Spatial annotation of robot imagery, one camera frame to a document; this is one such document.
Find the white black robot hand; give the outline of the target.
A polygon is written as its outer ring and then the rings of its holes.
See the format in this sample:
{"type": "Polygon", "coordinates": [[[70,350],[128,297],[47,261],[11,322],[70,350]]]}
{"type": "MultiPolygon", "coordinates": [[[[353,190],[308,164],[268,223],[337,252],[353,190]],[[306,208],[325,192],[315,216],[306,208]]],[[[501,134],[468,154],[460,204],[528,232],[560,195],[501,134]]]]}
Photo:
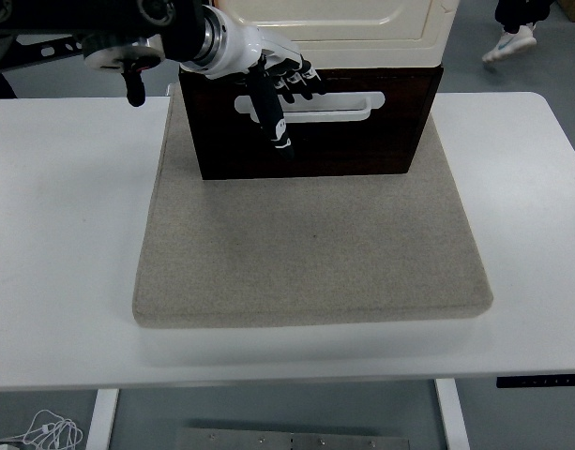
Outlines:
{"type": "Polygon", "coordinates": [[[295,94],[311,100],[326,93],[319,74],[294,42],[234,22],[215,7],[204,7],[203,47],[182,68],[209,80],[243,83],[264,135],[288,160],[295,152],[280,100],[293,103],[295,94]]]}

